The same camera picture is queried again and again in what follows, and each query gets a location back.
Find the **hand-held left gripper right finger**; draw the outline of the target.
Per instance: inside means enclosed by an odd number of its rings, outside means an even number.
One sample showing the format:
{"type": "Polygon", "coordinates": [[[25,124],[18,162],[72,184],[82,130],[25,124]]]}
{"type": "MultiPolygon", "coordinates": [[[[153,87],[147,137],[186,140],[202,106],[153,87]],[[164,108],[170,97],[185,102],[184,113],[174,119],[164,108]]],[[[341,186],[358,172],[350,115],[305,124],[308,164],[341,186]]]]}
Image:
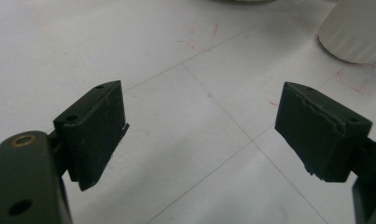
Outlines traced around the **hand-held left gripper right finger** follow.
{"type": "Polygon", "coordinates": [[[349,160],[363,145],[372,122],[325,94],[298,84],[284,84],[275,130],[294,149],[306,171],[326,182],[344,182],[349,160]]]}

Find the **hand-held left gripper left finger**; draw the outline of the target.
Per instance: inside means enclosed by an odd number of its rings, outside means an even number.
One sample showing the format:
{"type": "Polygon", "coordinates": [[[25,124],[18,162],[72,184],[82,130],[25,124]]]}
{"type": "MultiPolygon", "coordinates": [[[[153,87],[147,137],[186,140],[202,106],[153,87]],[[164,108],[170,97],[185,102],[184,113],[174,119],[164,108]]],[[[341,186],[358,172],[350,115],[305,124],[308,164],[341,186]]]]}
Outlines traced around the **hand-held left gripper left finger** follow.
{"type": "Polygon", "coordinates": [[[111,81],[92,88],[53,124],[71,155],[73,179],[82,190],[93,187],[129,128],[121,82],[111,81]]]}

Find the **cream plastic rice container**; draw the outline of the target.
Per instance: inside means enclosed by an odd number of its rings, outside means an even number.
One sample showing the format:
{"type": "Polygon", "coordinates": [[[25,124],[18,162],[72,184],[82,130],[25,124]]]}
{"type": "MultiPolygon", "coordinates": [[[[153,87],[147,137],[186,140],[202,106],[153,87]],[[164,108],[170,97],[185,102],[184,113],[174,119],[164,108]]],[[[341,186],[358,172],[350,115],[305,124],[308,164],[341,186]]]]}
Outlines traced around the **cream plastic rice container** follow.
{"type": "Polygon", "coordinates": [[[340,0],[321,24],[318,39],[346,62],[375,62],[376,0],[340,0]]]}

